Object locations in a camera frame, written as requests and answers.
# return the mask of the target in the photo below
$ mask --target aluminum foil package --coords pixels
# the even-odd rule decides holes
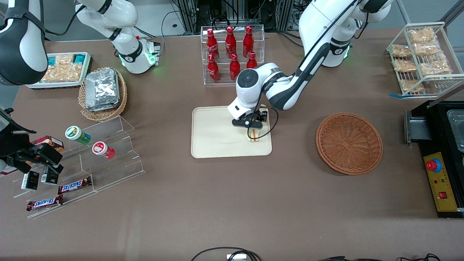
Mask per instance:
[[[85,108],[89,111],[113,109],[121,103],[117,71],[105,68],[85,77]]]

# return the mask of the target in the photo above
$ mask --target acrylic display rack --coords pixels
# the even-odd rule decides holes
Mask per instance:
[[[256,53],[256,62],[258,65],[264,62],[264,25],[250,25],[253,27],[253,38],[254,46],[253,51]],[[206,41],[208,40],[207,30],[212,28],[214,30],[214,37],[218,41],[219,59],[216,59],[216,63],[219,68],[219,75],[221,80],[218,83],[214,83],[209,77],[208,73],[208,46]],[[237,56],[238,62],[240,63],[240,70],[246,69],[246,62],[248,58],[243,57],[243,38],[245,36],[245,26],[235,26],[234,35],[237,40]],[[203,80],[205,85],[224,85],[224,84],[235,84],[230,78],[230,62],[226,53],[226,36],[227,36],[227,25],[226,26],[202,26],[201,27],[201,59],[203,63]]]
[[[411,50],[412,57],[410,59],[416,67],[418,68],[415,72],[396,72],[396,77],[398,81],[401,80],[418,80],[418,82],[412,86],[409,90],[401,89],[401,94],[391,94],[390,96],[396,98],[435,98],[440,95],[445,94],[455,88],[458,88],[464,82],[464,73],[461,68],[461,65],[456,58],[456,55],[451,47],[451,44],[448,40],[448,36],[444,30],[445,23],[444,22],[434,22],[434,23],[419,23],[419,24],[407,24],[403,27],[403,29],[398,33],[398,35],[393,39],[393,41],[388,45],[387,52],[390,55],[392,62],[396,59],[392,55],[391,46],[393,44],[398,45],[407,45]],[[429,55],[429,56],[419,56],[414,53],[414,49],[412,47],[411,40],[408,36],[408,31],[414,30],[418,31],[424,29],[426,27],[430,27],[433,29],[437,36],[437,41],[440,44],[440,48],[442,49],[443,53],[445,54],[448,64],[452,70],[451,74],[442,74],[442,75],[426,75],[424,76],[419,69],[419,64],[421,63],[430,63],[431,61],[440,60],[437,54]],[[424,90],[419,92],[411,92],[414,90],[418,85],[422,84],[424,86]]]
[[[23,190],[21,189],[22,178],[13,181],[13,197],[24,199],[24,212],[28,214],[27,218],[43,216],[145,173],[140,156],[134,151],[131,138],[127,133],[133,129],[134,127],[121,116],[83,129],[91,136],[91,141],[86,145],[69,141],[70,149],[62,153],[63,159],[60,164],[64,169],[58,177],[57,185],[39,182],[37,190]],[[113,148],[116,152],[115,156],[107,160],[103,156],[95,155],[92,152],[92,145],[97,141],[103,141]],[[41,176],[43,168],[36,164],[31,170],[38,172]],[[26,211],[30,201],[56,197],[58,186],[70,184],[88,176],[92,178],[92,185],[64,193],[63,205]]]

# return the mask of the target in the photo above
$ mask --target table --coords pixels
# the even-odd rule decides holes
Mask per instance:
[[[48,52],[89,52],[93,69],[121,71],[129,92],[123,117],[147,173],[36,220],[12,199],[14,173],[0,178],[0,256],[5,260],[190,260],[197,252],[236,246],[265,261],[310,261],[335,255],[395,260],[435,253],[464,259],[462,220],[436,218],[417,146],[403,141],[403,113],[423,101],[399,92],[385,47],[399,29],[366,30],[338,68],[321,68],[299,102],[280,113],[265,157],[195,159],[192,111],[227,105],[234,87],[204,86],[198,37],[166,38],[160,66],[131,75],[109,41],[51,42]],[[267,34],[266,61],[293,73],[301,48]],[[64,140],[80,115],[77,89],[21,87],[15,120]],[[362,176],[345,176],[319,157],[316,129],[328,115],[351,112],[379,131],[384,155]],[[198,260],[225,260],[217,251]]]

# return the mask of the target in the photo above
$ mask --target black box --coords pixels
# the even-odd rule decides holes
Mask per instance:
[[[29,171],[24,174],[23,184],[21,189],[33,189],[37,190],[37,185],[39,184],[39,173],[34,171]]]
[[[58,174],[52,170],[51,167],[45,166],[44,173],[42,174],[41,183],[56,185],[58,184]]]

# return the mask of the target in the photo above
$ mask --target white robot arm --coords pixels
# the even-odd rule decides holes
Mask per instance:
[[[157,64],[160,46],[137,39],[129,27],[138,20],[134,5],[126,0],[80,0],[77,17],[107,37],[120,53],[123,65],[139,74]],[[48,67],[44,46],[42,0],[9,0],[6,24],[0,27],[0,83],[34,84]]]
[[[253,127],[261,93],[277,110],[287,110],[297,102],[301,92],[321,65],[334,67],[343,61],[356,31],[353,16],[359,20],[380,21],[393,0],[312,1],[303,12],[299,32],[305,57],[297,70],[286,76],[274,63],[245,69],[237,77],[237,98],[228,106],[234,125]]]

